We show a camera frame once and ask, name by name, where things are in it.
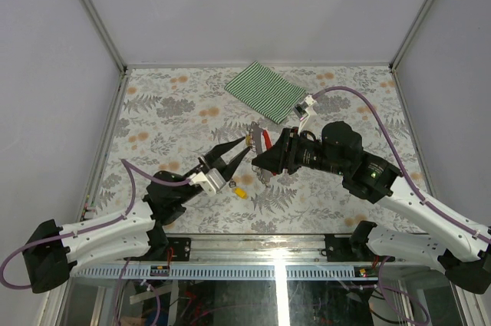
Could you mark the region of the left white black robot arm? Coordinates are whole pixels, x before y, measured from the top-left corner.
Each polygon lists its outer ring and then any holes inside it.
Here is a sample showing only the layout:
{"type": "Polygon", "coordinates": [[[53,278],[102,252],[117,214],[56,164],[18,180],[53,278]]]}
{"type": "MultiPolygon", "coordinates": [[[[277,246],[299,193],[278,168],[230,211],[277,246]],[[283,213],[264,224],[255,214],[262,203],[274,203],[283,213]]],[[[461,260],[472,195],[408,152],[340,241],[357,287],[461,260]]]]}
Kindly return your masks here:
{"type": "Polygon", "coordinates": [[[121,258],[160,260],[168,250],[164,226],[186,211],[185,203],[224,188],[251,150],[246,147],[229,162],[222,157],[243,142],[239,138],[214,146],[187,173],[160,170],[149,175],[124,161],[130,175],[138,173],[150,183],[142,198],[130,197],[127,208],[86,221],[58,225],[53,219],[39,224],[22,249],[22,257],[35,294],[64,284],[73,274],[93,265],[121,258]]]}

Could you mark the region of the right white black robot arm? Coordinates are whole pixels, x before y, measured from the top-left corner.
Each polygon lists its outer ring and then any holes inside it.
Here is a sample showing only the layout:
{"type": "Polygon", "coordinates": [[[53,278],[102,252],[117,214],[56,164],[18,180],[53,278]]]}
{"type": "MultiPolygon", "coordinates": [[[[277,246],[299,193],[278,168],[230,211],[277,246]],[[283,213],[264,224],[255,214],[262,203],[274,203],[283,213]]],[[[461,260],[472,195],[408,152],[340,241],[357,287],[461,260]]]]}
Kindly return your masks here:
{"type": "Polygon", "coordinates": [[[490,228],[459,214],[413,187],[403,171],[364,151],[362,137],[345,122],[324,126],[320,140],[307,131],[285,128],[278,141],[253,159],[271,173],[295,173],[302,167],[341,176],[353,196],[378,204],[412,221],[422,235],[396,233],[362,222],[350,238],[358,260],[372,255],[419,262],[443,273],[454,285],[482,295],[490,287],[490,228]]]}

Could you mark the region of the key with yellow tag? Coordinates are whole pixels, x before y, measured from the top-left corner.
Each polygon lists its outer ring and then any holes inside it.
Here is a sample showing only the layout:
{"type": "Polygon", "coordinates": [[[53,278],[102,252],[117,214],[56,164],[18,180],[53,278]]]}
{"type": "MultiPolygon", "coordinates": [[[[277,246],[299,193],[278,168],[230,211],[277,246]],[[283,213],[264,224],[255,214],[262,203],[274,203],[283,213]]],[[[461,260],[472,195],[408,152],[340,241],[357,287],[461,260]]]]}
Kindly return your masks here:
{"type": "Polygon", "coordinates": [[[244,189],[240,188],[237,185],[236,181],[233,179],[229,181],[229,188],[240,199],[247,199],[249,197],[247,192],[244,189]]]}

